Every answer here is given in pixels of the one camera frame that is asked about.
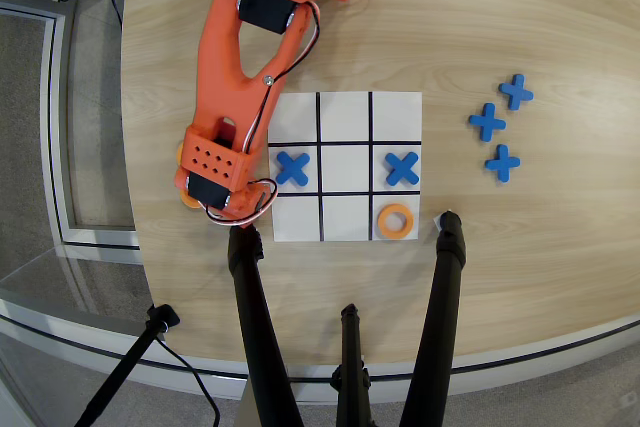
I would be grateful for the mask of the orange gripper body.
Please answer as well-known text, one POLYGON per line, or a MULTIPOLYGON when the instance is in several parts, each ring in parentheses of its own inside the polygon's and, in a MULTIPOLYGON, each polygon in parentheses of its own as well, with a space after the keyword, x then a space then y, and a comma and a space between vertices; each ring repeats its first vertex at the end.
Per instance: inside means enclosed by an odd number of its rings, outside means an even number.
POLYGON ((175 186, 185 205, 202 209, 214 223, 252 223, 270 208, 277 184, 270 178, 249 180, 239 190, 229 187, 232 176, 223 168, 207 171, 209 179, 186 168, 178 168, 175 186))

